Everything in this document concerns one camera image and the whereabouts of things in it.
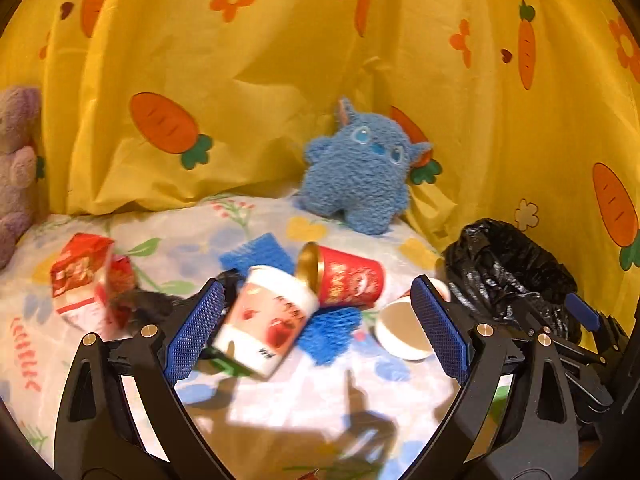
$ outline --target yellow curtain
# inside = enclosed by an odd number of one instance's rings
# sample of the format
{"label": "yellow curtain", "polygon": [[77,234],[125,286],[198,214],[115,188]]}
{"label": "yellow curtain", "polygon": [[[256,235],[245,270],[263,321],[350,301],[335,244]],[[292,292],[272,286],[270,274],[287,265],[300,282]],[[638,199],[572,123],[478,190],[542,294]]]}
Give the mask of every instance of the yellow curtain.
{"label": "yellow curtain", "polygon": [[513,222],[632,326],[640,49],[610,0],[24,0],[0,59],[43,89],[53,212],[276,194],[347,95],[434,143],[407,218],[436,247]]}

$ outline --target crumpled garbage bag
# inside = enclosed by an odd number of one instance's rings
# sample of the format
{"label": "crumpled garbage bag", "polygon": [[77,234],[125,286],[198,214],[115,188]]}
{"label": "crumpled garbage bag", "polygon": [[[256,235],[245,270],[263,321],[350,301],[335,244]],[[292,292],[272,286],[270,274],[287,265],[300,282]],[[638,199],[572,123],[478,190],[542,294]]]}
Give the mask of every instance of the crumpled garbage bag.
{"label": "crumpled garbage bag", "polygon": [[444,258],[453,297],[475,319],[490,317],[522,330],[511,303],[523,298],[554,334],[580,342],[580,324],[564,308],[565,296],[577,291],[574,277],[513,225],[489,218],[470,224]]}

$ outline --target blue fuzzy fabric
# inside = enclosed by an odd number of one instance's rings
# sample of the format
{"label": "blue fuzzy fabric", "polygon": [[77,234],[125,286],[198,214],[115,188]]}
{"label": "blue fuzzy fabric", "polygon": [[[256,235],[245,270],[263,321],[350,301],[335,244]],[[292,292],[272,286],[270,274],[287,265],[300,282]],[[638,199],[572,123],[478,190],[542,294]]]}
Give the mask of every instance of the blue fuzzy fabric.
{"label": "blue fuzzy fabric", "polygon": [[344,212],[346,224],[367,235],[388,230],[409,205],[405,183],[412,162],[431,149],[412,144],[398,123],[379,114],[357,113],[340,101],[343,127],[333,137],[318,137],[305,149],[306,171],[300,202],[320,216]]}
{"label": "blue fuzzy fabric", "polygon": [[316,365],[330,365],[351,344],[351,333],[360,326],[362,313],[353,306],[323,308],[306,324],[297,345]]}
{"label": "blue fuzzy fabric", "polygon": [[[267,265],[293,274],[295,265],[271,233],[222,254],[223,269],[238,269],[243,276],[249,267]],[[316,365],[328,365],[347,351],[351,333],[360,326],[362,313],[354,307],[323,308],[303,328],[296,344],[308,353]]]}
{"label": "blue fuzzy fabric", "polygon": [[238,269],[243,276],[249,275],[249,267],[268,265],[293,274],[296,266],[291,257],[280,246],[272,233],[241,245],[233,251],[220,255],[223,269]]}

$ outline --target blue nose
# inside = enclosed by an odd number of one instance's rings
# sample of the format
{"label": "blue nose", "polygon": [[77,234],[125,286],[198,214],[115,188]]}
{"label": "blue nose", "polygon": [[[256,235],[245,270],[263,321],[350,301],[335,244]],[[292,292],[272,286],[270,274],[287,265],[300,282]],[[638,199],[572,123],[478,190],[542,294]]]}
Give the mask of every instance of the blue nose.
{"label": "blue nose", "polygon": [[374,142],[371,145],[371,151],[376,155],[384,155],[386,150],[382,144],[380,144],[379,142]]}

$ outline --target blue plush toy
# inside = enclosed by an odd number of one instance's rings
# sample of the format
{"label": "blue plush toy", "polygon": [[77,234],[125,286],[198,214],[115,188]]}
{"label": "blue plush toy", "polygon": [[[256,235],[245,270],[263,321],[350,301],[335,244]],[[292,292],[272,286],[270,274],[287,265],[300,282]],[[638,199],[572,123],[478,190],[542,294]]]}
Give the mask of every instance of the blue plush toy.
{"label": "blue plush toy", "polygon": [[405,183],[412,162],[431,149],[412,144],[398,123],[379,114],[359,114],[348,99],[338,103],[341,129],[308,143],[302,206],[320,216],[344,211],[349,227],[368,235],[387,231],[409,207]]}

